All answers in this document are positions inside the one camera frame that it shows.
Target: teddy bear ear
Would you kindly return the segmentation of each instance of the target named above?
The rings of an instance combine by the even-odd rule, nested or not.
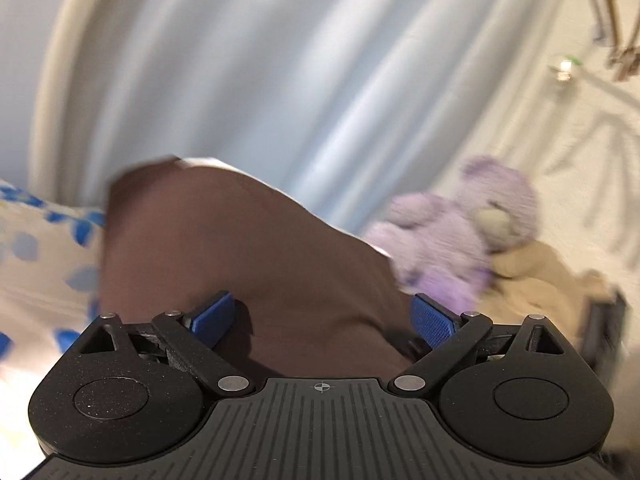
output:
[[[492,166],[500,166],[500,162],[491,155],[478,155],[466,162],[462,175],[469,178]]]

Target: curtain fold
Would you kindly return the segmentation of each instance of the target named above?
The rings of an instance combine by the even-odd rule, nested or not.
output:
[[[357,232],[446,166],[540,1],[100,0],[31,187],[95,205],[129,164],[214,156]]]

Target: silver screw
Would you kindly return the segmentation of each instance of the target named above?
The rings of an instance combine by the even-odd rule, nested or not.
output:
[[[396,388],[400,388],[406,392],[414,392],[415,390],[424,388],[427,383],[424,382],[422,377],[418,377],[417,375],[401,375],[396,378],[394,384]]]
[[[249,386],[249,381],[239,375],[228,375],[218,381],[218,387],[226,392],[239,392]]]

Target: teddy bear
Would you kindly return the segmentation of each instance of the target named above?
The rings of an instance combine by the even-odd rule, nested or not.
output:
[[[460,314],[474,310],[491,279],[490,253],[534,238],[537,228],[526,178],[478,156],[463,168],[454,200],[428,192],[397,196],[364,239],[388,254],[403,290]]]

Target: ribbed black surface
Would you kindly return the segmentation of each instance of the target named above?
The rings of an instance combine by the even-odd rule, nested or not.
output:
[[[324,382],[324,391],[314,386]],[[385,393],[375,380],[269,380],[223,400],[202,430],[146,463],[109,468],[50,457],[34,480],[612,480],[591,458],[554,468],[476,455],[439,425],[428,404]]]

